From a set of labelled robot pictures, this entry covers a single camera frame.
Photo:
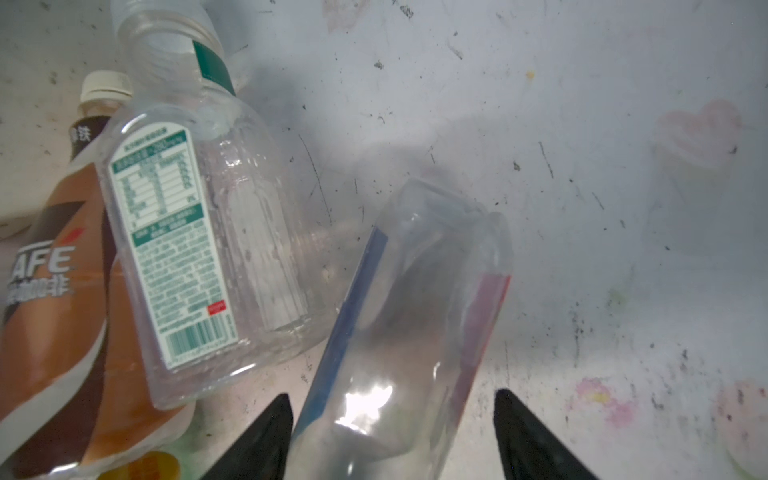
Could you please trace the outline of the brown coffee bottle upright-lying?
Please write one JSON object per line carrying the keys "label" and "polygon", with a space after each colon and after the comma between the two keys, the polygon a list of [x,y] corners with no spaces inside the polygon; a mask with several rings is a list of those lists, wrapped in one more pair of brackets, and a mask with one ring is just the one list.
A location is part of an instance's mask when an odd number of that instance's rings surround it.
{"label": "brown coffee bottle upright-lying", "polygon": [[1,475],[97,479],[163,451],[194,409],[151,401],[122,266],[96,171],[98,143],[132,95],[88,74],[68,167],[11,263],[1,331]]}

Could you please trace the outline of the clear bottle blue cap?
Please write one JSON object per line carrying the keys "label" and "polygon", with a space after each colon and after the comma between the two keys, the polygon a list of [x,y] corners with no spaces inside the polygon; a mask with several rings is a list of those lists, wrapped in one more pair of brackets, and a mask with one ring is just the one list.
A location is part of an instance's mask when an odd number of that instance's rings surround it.
{"label": "clear bottle blue cap", "polygon": [[374,225],[298,417],[289,479],[436,479],[506,297],[503,215],[418,179]]}

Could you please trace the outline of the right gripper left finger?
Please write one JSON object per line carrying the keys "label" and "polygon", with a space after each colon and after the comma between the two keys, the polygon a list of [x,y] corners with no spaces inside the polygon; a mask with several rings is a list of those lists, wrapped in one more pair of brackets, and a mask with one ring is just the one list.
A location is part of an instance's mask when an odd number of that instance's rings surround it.
{"label": "right gripper left finger", "polygon": [[277,395],[202,479],[282,480],[293,421],[289,395]]}

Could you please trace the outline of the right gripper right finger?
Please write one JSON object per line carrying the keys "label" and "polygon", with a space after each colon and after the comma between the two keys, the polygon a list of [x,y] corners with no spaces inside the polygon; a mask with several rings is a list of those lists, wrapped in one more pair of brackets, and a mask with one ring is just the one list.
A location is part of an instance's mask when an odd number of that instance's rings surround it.
{"label": "right gripper right finger", "polygon": [[493,425],[507,480],[597,480],[510,390],[494,396]]}

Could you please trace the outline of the clear bottle green white label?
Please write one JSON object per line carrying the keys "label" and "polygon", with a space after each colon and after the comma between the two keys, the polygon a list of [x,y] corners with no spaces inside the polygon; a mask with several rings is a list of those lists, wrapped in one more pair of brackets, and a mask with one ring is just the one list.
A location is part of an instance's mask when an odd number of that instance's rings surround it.
{"label": "clear bottle green white label", "polygon": [[114,1],[133,88],[98,165],[155,407],[191,403],[330,334],[335,245],[198,1]]}

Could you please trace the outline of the green plastic bottle yellow cap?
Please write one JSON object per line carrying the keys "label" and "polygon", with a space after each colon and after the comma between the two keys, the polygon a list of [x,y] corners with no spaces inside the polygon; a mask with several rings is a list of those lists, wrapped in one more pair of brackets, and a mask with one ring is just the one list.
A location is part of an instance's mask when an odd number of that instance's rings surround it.
{"label": "green plastic bottle yellow cap", "polygon": [[180,480],[181,466],[171,454],[152,451],[141,458],[100,474],[98,480]]}

